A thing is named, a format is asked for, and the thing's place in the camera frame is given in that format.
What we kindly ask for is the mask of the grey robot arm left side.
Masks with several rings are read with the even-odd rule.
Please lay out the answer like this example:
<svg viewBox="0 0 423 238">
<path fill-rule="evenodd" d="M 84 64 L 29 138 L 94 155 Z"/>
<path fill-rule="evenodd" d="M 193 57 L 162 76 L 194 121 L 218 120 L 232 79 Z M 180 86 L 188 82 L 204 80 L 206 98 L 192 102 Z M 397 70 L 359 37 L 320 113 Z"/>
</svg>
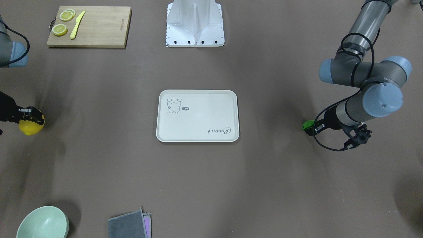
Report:
<svg viewBox="0 0 423 238">
<path fill-rule="evenodd" d="M 394 0 L 366 0 L 347 36 L 341 41 L 334 58 L 326 59 L 319 69 L 319 78 L 326 83 L 359 88 L 360 91 L 329 107 L 324 118 L 306 129 L 310 136 L 331 128 L 351 131 L 356 137 L 369 137 L 364 122 L 387 116 L 403 104 L 401 87 L 411 74 L 411 63 L 401 56 L 390 56 L 380 63 L 364 62 L 373 51 L 385 17 Z"/>
</svg>

